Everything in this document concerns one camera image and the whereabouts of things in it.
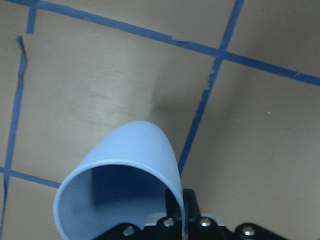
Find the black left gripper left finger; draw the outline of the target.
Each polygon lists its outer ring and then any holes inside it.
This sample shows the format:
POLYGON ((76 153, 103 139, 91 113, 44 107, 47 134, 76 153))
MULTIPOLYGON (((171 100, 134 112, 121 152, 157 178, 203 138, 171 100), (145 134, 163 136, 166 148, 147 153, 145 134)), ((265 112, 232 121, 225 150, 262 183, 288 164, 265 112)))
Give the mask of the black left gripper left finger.
POLYGON ((172 218, 180 222, 183 221, 180 205, 178 204, 174 194, 169 189, 165 190, 165 208, 166 216, 168 218, 172 218))

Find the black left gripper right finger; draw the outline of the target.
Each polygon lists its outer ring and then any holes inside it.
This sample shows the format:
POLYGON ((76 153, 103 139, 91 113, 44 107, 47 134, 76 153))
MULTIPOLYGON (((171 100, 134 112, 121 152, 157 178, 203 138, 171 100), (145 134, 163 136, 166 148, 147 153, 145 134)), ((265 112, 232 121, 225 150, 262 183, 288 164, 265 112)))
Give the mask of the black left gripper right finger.
POLYGON ((196 193, 193 189, 185 188, 183 190, 183 203, 185 210, 185 221, 193 223, 201 217, 201 211, 198 205, 196 193))

